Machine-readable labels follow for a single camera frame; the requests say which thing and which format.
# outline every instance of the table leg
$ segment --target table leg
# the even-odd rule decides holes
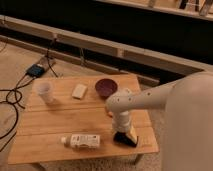
[[[46,169],[40,163],[31,163],[30,165],[38,171],[46,171]]]
[[[134,165],[137,165],[139,163],[139,161],[142,159],[143,154],[138,154],[134,160]]]

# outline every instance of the white sponge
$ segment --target white sponge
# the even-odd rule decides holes
[[[72,92],[72,97],[77,99],[82,99],[86,91],[87,91],[87,86],[83,84],[77,84]]]

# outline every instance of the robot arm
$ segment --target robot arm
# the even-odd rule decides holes
[[[192,74],[138,94],[122,90],[106,106],[114,114],[114,130],[124,132],[131,121],[128,110],[165,107],[162,170],[213,170],[213,73]]]
[[[121,113],[131,109],[164,108],[167,96],[178,81],[151,88],[136,94],[129,89],[123,89],[106,101],[106,107],[113,113]]]

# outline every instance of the black base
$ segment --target black base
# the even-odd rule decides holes
[[[122,133],[122,132],[117,132],[114,135],[114,139],[113,140],[117,141],[117,142],[120,142],[120,143],[123,143],[123,144],[126,144],[126,145],[131,146],[131,147],[137,147],[137,144],[138,144],[138,137],[137,137],[137,143],[135,144],[131,139],[129,139],[126,136],[126,133]]]

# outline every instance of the black object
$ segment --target black object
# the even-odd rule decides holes
[[[22,93],[20,91],[21,88],[24,88],[26,86],[28,86],[35,78],[32,78],[29,82],[23,84],[23,85],[20,85],[20,83],[24,80],[24,78],[26,77],[26,74],[23,75],[23,77],[18,81],[18,83],[16,84],[15,88],[13,89],[0,89],[0,92],[8,92],[6,97],[5,97],[5,100],[3,101],[0,101],[0,105],[10,105],[14,111],[15,111],[15,115],[16,115],[16,119],[15,119],[15,122],[14,124],[12,125],[12,127],[7,131],[7,133],[3,134],[3,135],[0,135],[0,140],[7,137],[13,130],[14,128],[16,127],[17,123],[18,123],[18,119],[19,119],[19,111],[18,111],[18,108],[16,105],[18,105],[19,107],[25,109],[24,106],[22,106],[20,104],[20,101],[22,99]],[[9,100],[9,97],[11,94],[14,94],[15,95],[15,101],[11,101]],[[10,137],[10,139],[1,147],[0,149],[0,152],[2,152],[5,147],[7,146],[7,144],[12,140],[12,138],[16,135],[16,132]]]
[[[31,77],[39,78],[44,74],[45,70],[43,67],[33,64],[30,68],[27,69],[26,74]]]
[[[57,41],[57,39],[53,39],[50,42],[49,46],[47,47],[47,52],[46,52],[45,57],[47,58],[47,64],[49,66],[49,69],[52,71],[52,73],[54,74],[55,77],[58,77],[58,74],[56,74],[56,72],[53,70],[53,68],[52,68],[52,66],[50,64],[50,58],[51,57],[49,56],[50,48],[56,43],[56,41]]]
[[[116,132],[116,134],[114,135],[114,139],[113,140],[117,141],[117,142],[120,142],[120,143],[123,143],[123,144],[126,144],[126,145],[131,146],[131,147],[137,147],[137,144],[138,144],[138,141],[135,144],[134,142],[132,142],[131,139],[129,139],[126,136],[126,133],[123,133],[123,132]]]

